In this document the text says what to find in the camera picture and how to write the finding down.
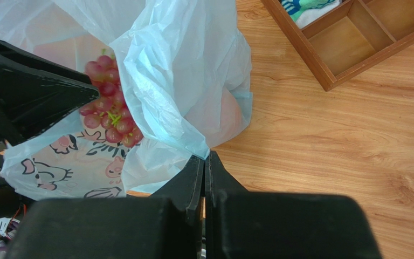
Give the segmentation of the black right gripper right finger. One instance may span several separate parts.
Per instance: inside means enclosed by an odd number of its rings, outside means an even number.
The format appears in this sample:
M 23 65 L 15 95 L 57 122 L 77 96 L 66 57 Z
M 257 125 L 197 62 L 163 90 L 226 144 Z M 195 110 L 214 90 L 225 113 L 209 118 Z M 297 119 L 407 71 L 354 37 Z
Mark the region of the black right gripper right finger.
M 333 194 L 251 192 L 205 161 L 207 258 L 381 258 L 364 211 Z

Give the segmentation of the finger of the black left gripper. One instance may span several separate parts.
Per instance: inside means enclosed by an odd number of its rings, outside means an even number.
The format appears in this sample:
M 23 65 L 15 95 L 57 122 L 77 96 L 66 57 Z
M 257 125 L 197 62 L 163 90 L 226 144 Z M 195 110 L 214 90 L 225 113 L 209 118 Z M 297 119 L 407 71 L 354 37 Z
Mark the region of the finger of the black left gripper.
M 85 74 L 0 40 L 0 142 L 21 144 L 98 97 Z

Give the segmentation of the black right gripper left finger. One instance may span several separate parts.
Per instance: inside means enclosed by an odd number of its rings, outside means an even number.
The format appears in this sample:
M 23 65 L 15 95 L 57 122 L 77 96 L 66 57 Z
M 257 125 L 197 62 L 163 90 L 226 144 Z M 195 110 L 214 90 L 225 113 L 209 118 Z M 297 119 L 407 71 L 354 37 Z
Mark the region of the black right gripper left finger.
M 204 161 L 149 197 L 36 202 L 6 258 L 200 258 Z

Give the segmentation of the purple grapes bunch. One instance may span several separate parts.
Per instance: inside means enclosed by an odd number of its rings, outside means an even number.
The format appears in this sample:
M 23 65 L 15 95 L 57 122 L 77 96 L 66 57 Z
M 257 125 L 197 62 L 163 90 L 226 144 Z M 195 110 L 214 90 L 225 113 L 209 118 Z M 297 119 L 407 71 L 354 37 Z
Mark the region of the purple grapes bunch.
M 85 65 L 85 74 L 99 91 L 99 98 L 79 109 L 84 130 L 80 137 L 112 147 L 132 148 L 143 139 L 127 107 L 116 57 L 102 51 Z

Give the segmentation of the light blue plastic bag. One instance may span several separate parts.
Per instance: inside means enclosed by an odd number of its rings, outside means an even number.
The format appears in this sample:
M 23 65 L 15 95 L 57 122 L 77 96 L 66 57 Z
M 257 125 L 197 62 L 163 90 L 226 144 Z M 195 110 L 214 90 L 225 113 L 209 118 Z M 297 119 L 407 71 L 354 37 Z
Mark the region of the light blue plastic bag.
M 154 193 L 251 120 L 251 49 L 235 1 L 0 1 L 0 40 L 80 72 L 112 54 L 144 136 L 107 145 L 74 111 L 11 145 L 1 175 L 33 200 Z

